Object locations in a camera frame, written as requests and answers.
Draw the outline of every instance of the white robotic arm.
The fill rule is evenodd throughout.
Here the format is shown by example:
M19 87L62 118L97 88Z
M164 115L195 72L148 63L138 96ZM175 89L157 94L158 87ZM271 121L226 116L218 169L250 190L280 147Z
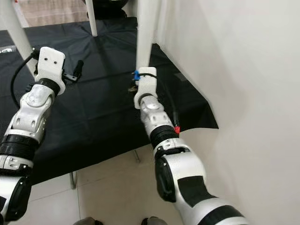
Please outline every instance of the white robotic arm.
M205 169L157 100L156 69L139 69L135 107L154 148L159 195L174 203L185 225L248 225L248 221L225 200L211 195L205 186Z
M40 49L36 82L22 96L20 109L0 143L0 225L18 220L26 212L33 157L44 138L51 106L55 97L65 91L63 79L74 82L81 75L82 61L78 62L76 75L64 75L64 60L62 52L49 47Z

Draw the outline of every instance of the black tablecloth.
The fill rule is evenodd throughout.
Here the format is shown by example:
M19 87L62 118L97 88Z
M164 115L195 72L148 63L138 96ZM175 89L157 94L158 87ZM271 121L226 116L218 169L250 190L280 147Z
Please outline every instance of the black tablecloth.
M65 71L71 74L84 61L82 78L54 102L46 138L34 158L33 183L99 163L149 143L128 88L135 69L136 18L97 21L98 37L88 22L25 29L30 43L49 46L66 55ZM13 45L0 31L0 47ZM16 113L9 93L10 79L21 64L18 52L0 54L0 137ZM180 113L181 130L217 128L208 102L153 45L150 65L167 85ZM24 68L15 82L18 99L32 82ZM158 95L170 113L169 102L158 86Z

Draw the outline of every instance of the white floor tile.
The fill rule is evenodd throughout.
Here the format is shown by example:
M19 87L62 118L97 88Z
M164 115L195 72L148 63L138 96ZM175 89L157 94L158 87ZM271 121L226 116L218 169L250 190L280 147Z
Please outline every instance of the white floor tile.
M25 215L10 225L72 225L78 220L77 190L68 190L30 202Z
M137 149L141 159L137 163L133 151L126 152L99 164L92 165L77 171L78 186L88 184L105 177L111 177L116 173L123 172L130 168L139 168L154 162L153 149L151 145L145 145Z
M81 218L91 216L107 225L139 225L144 218L157 216L170 225L182 224L174 206L157 193L153 163L80 186L78 194Z
M31 202L69 189L71 189L69 174L65 174L32 186L29 201Z

